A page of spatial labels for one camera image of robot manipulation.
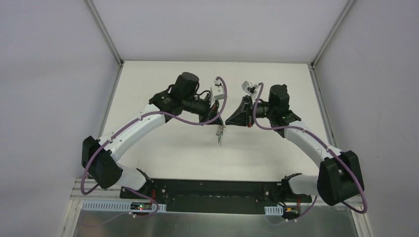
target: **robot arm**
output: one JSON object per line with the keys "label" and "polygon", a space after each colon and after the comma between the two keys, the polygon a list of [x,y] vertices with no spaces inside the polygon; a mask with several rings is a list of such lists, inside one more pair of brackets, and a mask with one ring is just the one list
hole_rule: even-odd
{"label": "robot arm", "polygon": [[226,125],[252,127],[254,124],[253,113],[255,113],[256,118],[269,119],[271,127],[285,126],[275,131],[283,138],[296,144],[319,167],[318,176],[305,176],[299,173],[282,179],[282,185],[288,186],[289,192],[320,196],[329,205],[335,205],[359,194],[354,181],[331,152],[350,168],[364,189],[361,168],[356,154],[352,151],[343,152],[317,136],[314,138],[312,136],[314,134],[301,121],[301,118],[290,110],[290,96],[286,85],[272,86],[269,91],[269,101],[260,101],[256,111],[253,110],[253,107],[258,95],[259,83],[253,85],[246,81],[242,88],[249,95],[243,97],[239,108],[226,120]]}
{"label": "robot arm", "polygon": [[[92,155],[103,147],[88,170],[98,185],[103,189],[120,185],[139,190],[146,183],[147,175],[141,170],[123,166],[118,161],[138,140],[171,119],[170,116],[158,113],[145,118],[142,116],[151,112],[167,112],[178,116],[186,110],[197,114],[200,122],[213,119],[218,112],[219,100],[224,99],[224,90],[220,81],[214,81],[214,85],[204,99],[196,94],[197,88],[199,88],[198,77],[191,73],[183,73],[177,78],[175,84],[155,94],[143,110],[121,127],[97,140],[91,136],[87,137],[83,141],[82,166],[86,168]],[[219,117],[210,124],[220,125],[223,121]]]}

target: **black mounting base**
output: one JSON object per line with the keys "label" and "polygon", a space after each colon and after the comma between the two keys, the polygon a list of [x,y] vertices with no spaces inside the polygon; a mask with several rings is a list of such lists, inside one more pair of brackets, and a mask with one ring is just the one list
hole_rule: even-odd
{"label": "black mounting base", "polygon": [[[228,214],[265,214],[265,206],[278,202],[311,202],[311,196],[285,197],[281,182],[241,182],[153,179],[139,190],[159,204],[166,204],[167,211]],[[120,198],[144,199],[122,188]]]}

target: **black bracket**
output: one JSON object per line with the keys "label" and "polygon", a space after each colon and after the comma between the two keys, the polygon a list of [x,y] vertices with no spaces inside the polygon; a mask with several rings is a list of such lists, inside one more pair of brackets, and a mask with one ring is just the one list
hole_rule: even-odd
{"label": "black bracket", "polygon": [[[362,179],[358,156],[352,151],[347,151],[341,153],[339,158],[354,173],[361,184],[362,190],[364,190],[364,181]],[[355,182],[336,158],[327,158],[320,163],[317,190],[319,191],[320,197],[330,206],[359,194]]]}
{"label": "black bracket", "polygon": [[[311,202],[311,196],[283,192],[284,188],[280,182],[152,179],[139,192],[176,212],[265,214],[264,207],[279,202]],[[124,188],[120,198],[143,199]]]}
{"label": "black bracket", "polygon": [[225,121],[225,125],[252,127],[253,121],[253,101],[250,96],[243,96],[242,101],[236,111]]}
{"label": "black bracket", "polygon": [[[83,141],[82,166],[84,168],[86,168],[93,153],[99,148],[99,142],[92,136],[87,137]],[[116,164],[114,159],[112,159],[111,154],[104,149],[97,154],[88,172],[103,189],[107,189],[114,185],[122,175],[122,169]]]}
{"label": "black bracket", "polygon": [[[214,102],[214,104],[212,105],[212,107],[210,107],[207,110],[206,113],[204,113],[202,115],[199,115],[199,122],[206,122],[208,120],[213,119],[215,116],[217,116],[219,106],[220,106],[220,102],[218,100],[216,100]],[[224,123],[223,123],[223,120],[222,120],[222,118],[220,116],[215,121],[213,121],[212,123],[210,123],[209,125],[211,125],[211,124],[223,125]]]}

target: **metal panel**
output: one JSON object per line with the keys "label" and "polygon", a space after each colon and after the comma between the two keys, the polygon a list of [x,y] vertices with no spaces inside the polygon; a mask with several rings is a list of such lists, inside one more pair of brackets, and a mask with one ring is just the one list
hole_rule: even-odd
{"label": "metal panel", "polygon": [[82,211],[74,237],[277,237],[277,236],[358,236],[352,213],[346,207],[315,206],[297,222],[280,216],[162,213],[150,218],[122,215],[97,228],[115,212]]}

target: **white back panel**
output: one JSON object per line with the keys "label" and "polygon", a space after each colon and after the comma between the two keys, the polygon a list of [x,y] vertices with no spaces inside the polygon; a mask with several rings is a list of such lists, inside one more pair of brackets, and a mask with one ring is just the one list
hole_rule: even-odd
{"label": "white back panel", "polygon": [[346,0],[94,0],[124,60],[311,62]]}
{"label": "white back panel", "polygon": [[[154,94],[174,83],[182,72],[191,72],[200,78],[199,91],[209,89],[217,76],[225,79],[228,99],[221,115],[224,121],[246,95],[241,87],[243,81],[264,82],[261,99],[265,101],[271,86],[286,84],[290,108],[313,132],[326,139],[307,65],[276,63],[127,61],[104,133],[131,119]],[[197,115],[186,111],[180,116],[198,121]],[[258,121],[269,127],[267,119]],[[172,119],[134,144],[119,162],[140,168],[152,178],[169,179],[280,181],[293,173],[319,173],[316,164],[303,151],[276,132],[257,126],[227,126],[220,147],[216,131],[216,125],[192,126]]]}

